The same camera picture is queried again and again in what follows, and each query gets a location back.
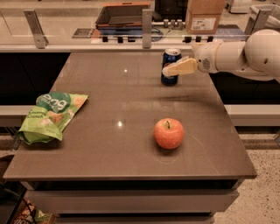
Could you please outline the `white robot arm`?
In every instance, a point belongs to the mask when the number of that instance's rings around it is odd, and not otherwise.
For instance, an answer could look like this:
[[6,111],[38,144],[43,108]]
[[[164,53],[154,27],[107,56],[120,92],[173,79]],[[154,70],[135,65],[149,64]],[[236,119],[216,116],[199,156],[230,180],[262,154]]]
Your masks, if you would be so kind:
[[280,32],[256,31],[246,41],[214,41],[192,44],[193,57],[188,56],[165,66],[165,76],[202,73],[231,73],[255,80],[280,82]]

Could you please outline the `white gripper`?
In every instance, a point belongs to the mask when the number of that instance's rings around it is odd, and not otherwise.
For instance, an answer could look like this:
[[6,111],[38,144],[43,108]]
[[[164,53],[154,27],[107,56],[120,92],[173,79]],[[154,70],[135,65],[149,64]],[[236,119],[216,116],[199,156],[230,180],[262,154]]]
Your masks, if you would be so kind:
[[178,59],[162,69],[162,73],[167,76],[193,74],[197,69],[203,73],[215,74],[216,55],[221,42],[192,43],[194,59],[189,56]]

